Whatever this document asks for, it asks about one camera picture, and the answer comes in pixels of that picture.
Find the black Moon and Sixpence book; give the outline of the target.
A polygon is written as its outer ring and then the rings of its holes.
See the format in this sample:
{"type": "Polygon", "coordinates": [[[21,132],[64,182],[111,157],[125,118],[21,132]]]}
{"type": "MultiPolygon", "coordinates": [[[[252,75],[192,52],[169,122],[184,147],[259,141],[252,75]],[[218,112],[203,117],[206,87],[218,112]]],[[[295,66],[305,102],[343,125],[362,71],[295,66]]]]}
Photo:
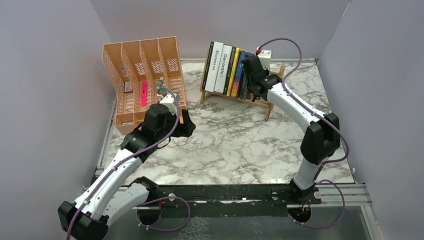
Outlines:
{"type": "Polygon", "coordinates": [[[209,81],[209,72],[210,72],[210,68],[211,68],[211,61],[213,60],[213,55],[214,55],[214,45],[215,42],[211,41],[210,45],[209,45],[209,49],[208,49],[208,55],[206,57],[206,62],[205,62],[205,66],[204,66],[204,73],[203,73],[203,78],[202,78],[202,90],[203,91],[207,91],[207,92],[212,92],[212,82],[209,81]]]}

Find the white Afternoon tea book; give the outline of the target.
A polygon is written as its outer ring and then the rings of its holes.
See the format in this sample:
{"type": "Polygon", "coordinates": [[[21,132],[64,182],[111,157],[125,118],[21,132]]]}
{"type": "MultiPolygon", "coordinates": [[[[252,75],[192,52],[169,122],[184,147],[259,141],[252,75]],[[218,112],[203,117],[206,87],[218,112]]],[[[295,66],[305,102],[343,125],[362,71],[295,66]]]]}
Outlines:
{"type": "Polygon", "coordinates": [[[222,56],[224,44],[219,41],[214,41],[211,43],[211,48],[209,49],[209,64],[207,67],[207,74],[205,75],[205,84],[204,90],[207,92],[213,92],[215,89],[217,72],[220,65],[220,60],[222,56]]]}

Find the floral purple book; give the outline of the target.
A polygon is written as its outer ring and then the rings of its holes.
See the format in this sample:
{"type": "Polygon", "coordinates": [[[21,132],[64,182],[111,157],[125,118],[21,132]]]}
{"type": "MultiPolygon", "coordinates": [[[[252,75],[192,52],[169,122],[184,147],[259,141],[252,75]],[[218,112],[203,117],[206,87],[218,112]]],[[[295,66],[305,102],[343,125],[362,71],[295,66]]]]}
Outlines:
{"type": "MultiPolygon", "coordinates": [[[[246,57],[249,57],[249,56],[253,56],[253,54],[252,53],[250,53],[250,52],[247,52],[246,51],[246,57]]],[[[246,98],[246,89],[247,89],[247,79],[246,79],[246,77],[245,77],[245,74],[244,74],[244,70],[243,70],[243,74],[242,74],[242,82],[241,82],[241,84],[240,84],[240,89],[239,89],[239,95],[238,95],[238,98],[241,98],[241,99],[245,99],[246,98]]]]}

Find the blue orange book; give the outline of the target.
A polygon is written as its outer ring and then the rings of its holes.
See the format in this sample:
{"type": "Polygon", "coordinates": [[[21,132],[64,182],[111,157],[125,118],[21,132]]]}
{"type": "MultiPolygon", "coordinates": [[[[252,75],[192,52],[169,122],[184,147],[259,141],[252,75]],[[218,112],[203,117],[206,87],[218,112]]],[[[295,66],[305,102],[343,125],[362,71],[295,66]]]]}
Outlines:
{"type": "Polygon", "coordinates": [[[234,74],[234,81],[231,89],[231,97],[238,97],[239,91],[240,91],[240,85],[243,78],[243,67],[242,67],[242,60],[247,56],[247,52],[245,50],[241,50],[239,53],[239,58],[237,62],[236,71],[234,74]]]}

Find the yellow book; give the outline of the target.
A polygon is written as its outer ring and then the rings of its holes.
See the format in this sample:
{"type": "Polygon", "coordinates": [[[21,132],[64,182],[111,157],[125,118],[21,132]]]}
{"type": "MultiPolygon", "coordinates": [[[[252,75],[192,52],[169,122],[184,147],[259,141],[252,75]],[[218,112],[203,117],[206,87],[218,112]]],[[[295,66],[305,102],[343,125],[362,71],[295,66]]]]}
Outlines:
{"type": "Polygon", "coordinates": [[[228,88],[228,92],[226,94],[227,97],[230,97],[231,94],[232,94],[233,83],[234,83],[235,74],[236,74],[237,65],[238,65],[238,60],[239,60],[239,54],[240,54],[240,48],[237,47],[236,52],[235,52],[235,56],[234,56],[232,69],[231,69],[229,88],[228,88]]]}

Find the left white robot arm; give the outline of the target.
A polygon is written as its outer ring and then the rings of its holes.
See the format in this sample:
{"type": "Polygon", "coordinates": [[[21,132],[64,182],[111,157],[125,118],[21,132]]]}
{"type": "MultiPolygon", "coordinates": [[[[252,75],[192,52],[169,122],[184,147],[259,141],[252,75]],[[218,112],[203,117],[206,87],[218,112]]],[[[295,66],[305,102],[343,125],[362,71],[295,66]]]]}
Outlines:
{"type": "Polygon", "coordinates": [[[157,193],[158,185],[146,177],[134,180],[121,195],[115,194],[129,175],[160,149],[160,143],[188,138],[195,128],[187,109],[179,110],[173,103],[152,104],[144,120],[124,137],[113,161],[95,182],[73,202],[64,201],[59,206],[66,239],[102,240],[113,222],[133,207],[164,200],[157,193]]]}

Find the dark green book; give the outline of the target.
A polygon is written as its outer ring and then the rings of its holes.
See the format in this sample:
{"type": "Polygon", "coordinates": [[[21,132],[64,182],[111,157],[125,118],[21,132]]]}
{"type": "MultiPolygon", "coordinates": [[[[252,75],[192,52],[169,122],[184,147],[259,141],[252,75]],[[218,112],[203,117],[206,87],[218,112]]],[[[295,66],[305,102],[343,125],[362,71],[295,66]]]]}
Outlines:
{"type": "Polygon", "coordinates": [[[229,58],[229,63],[228,63],[228,67],[227,67],[227,73],[226,73],[225,85],[224,85],[224,89],[223,89],[223,95],[227,95],[227,93],[228,93],[229,84],[230,84],[230,76],[231,76],[231,72],[232,72],[232,66],[233,66],[233,63],[234,63],[234,57],[235,57],[236,50],[237,50],[237,48],[235,46],[233,46],[232,49],[231,49],[231,52],[230,52],[230,58],[229,58]]]}

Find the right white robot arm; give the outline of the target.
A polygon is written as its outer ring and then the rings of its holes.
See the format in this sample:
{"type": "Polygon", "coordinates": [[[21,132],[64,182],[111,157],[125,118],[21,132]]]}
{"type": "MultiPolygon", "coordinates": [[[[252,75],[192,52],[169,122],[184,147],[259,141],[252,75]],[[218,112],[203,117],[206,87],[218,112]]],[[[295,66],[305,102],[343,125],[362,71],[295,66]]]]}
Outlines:
{"type": "Polygon", "coordinates": [[[315,176],[323,161],[341,146],[340,121],[334,113],[325,114],[312,108],[292,92],[283,79],[266,71],[258,56],[241,61],[247,89],[285,112],[304,132],[300,145],[300,167],[290,180],[289,199],[300,204],[313,192],[315,176]]]}

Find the white Decorate Furniture book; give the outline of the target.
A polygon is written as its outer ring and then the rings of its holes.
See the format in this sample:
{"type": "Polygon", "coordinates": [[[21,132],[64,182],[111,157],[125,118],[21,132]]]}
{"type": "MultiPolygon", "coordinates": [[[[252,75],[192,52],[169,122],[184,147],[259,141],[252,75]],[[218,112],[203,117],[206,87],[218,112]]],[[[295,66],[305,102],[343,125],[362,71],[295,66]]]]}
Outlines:
{"type": "Polygon", "coordinates": [[[225,82],[227,78],[227,71],[230,63],[231,52],[233,50],[233,46],[231,45],[223,45],[222,55],[219,62],[219,68],[216,76],[214,92],[223,93],[225,82]]]}

